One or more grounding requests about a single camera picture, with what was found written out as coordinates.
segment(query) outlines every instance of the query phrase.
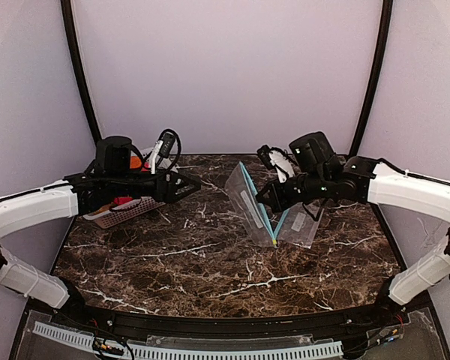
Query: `white slotted strip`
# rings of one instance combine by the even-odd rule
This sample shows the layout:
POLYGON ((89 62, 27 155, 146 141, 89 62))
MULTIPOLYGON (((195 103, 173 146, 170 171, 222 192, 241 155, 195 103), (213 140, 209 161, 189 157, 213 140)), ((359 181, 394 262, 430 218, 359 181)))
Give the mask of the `white slotted strip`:
MULTIPOLYGON (((88 353, 94 352, 92 349, 93 337, 88 334, 80 334, 42 322, 35 323, 33 332, 60 344, 88 353)), ((160 349, 136 344, 129 344, 129 346, 136 360, 319 360, 344 354, 341 341, 288 349, 257 351, 195 351, 160 349)), ((115 359, 131 359, 128 351, 122 357, 108 354, 107 356, 115 359)))

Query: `table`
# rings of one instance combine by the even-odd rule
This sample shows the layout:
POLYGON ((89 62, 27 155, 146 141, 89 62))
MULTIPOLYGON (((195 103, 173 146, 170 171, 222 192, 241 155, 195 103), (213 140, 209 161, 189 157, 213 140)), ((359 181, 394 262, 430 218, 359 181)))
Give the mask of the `table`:
POLYGON ((202 190, 110 229, 78 218, 54 275, 88 305, 177 317, 274 317, 370 304, 399 272, 369 205, 330 205, 311 249, 255 246, 224 185, 242 161, 260 188, 273 174, 255 155, 185 155, 202 190))

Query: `white label on bag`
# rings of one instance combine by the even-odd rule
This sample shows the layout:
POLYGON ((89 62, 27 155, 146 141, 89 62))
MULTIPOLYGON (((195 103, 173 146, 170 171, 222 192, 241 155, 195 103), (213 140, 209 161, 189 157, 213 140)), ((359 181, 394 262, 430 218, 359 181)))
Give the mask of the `white label on bag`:
POLYGON ((295 218, 295 221, 293 221, 292 230, 294 231, 300 231, 300 229, 303 227, 303 223, 305 222, 305 219, 307 218, 307 215, 303 212, 299 212, 297 217, 295 218))
POLYGON ((245 201, 245 205, 248 207, 248 211, 252 214, 252 218, 255 220, 256 227, 258 227, 259 229, 262 229, 263 223, 260 220, 260 217, 258 216, 257 211, 254 208, 254 205, 250 201, 250 198, 247 195, 247 191, 243 190, 240 193, 240 195, 241 195, 241 198, 243 199, 243 201, 245 201))

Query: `black frame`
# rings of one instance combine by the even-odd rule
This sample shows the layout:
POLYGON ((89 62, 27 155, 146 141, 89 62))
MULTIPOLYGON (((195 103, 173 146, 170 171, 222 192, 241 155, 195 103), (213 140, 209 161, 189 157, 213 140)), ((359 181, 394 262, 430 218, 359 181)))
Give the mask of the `black frame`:
MULTIPOLYGON (((373 57, 370 79, 367 85, 367 91, 364 97, 363 107, 358 120, 355 135, 353 137, 352 146, 349 151, 349 157, 358 153, 362 142, 371 107, 374 101, 374 95, 377 90, 377 84, 380 77, 380 70, 385 54, 386 41, 389 32, 389 25, 392 17, 393 0, 383 0, 382 15, 379 25, 379 34, 376 42, 375 54, 373 57)), ((95 142, 102 138, 98 127, 95 112, 93 110, 89 89, 86 82, 85 73, 80 57, 77 33, 75 31, 74 17, 71 6, 71 0, 61 0, 61 9, 64 19, 64 27, 67 34, 67 42, 70 49, 70 57, 75 72, 76 83, 79 88, 80 97, 82 98, 83 108, 88 121, 91 135, 95 142)), ((392 231, 390 230, 386 219, 378 205, 371 205, 373 213, 379 221, 380 226, 390 244, 400 269, 403 271, 407 268, 404 258, 397 246, 392 231)), ((68 234, 71 231, 73 222, 63 239, 61 249, 67 241, 68 234)), ((58 256, 55 258, 52 270, 56 266, 58 256)), ((181 318, 171 316, 151 316, 135 313, 126 313, 122 311, 107 310, 99 307, 87 307, 93 314, 94 318, 109 332, 118 336, 124 336, 130 339, 145 340, 148 335, 176 336, 187 338, 270 338, 290 335, 313 334, 315 340, 333 338, 336 341, 343 341, 346 348, 355 346, 366 340, 366 331, 373 327, 345 327, 343 326, 346 319, 354 319, 360 317, 361 314, 368 312, 373 305, 365 305, 354 307, 346 310, 329 311, 325 313, 311 313, 300 316, 282 316, 275 318, 259 318, 259 319, 200 319, 200 318, 181 318)), ((429 308, 435 322, 435 326, 442 342, 445 358, 450 360, 450 352, 437 316, 434 304, 431 301, 428 292, 423 292, 417 296, 411 303, 407 305, 407 310, 414 311, 421 308, 429 308)), ((59 314, 33 299, 28 300, 22 318, 17 329, 13 342, 12 351, 10 352, 10 360, 14 360, 18 352, 21 334, 26 324, 29 311, 41 311, 45 314, 52 315, 52 319, 56 323, 66 324, 67 321, 59 314)))

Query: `ziplock bag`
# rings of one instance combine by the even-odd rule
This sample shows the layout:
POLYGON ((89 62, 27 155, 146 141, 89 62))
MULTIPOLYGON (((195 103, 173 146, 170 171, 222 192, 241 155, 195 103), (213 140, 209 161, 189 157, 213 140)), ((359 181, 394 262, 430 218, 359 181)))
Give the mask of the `ziplock bag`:
POLYGON ((314 240, 320 221, 315 223, 307 214, 304 214, 303 218, 301 213, 305 213, 305 210, 301 205, 300 208, 295 205, 284 211, 273 230, 265 206, 255 199, 257 189, 242 162, 236 166, 226 181, 225 191, 254 244, 262 247, 276 247, 279 237, 280 240, 309 247, 314 240), (294 214, 292 218, 288 218, 290 211, 294 214))

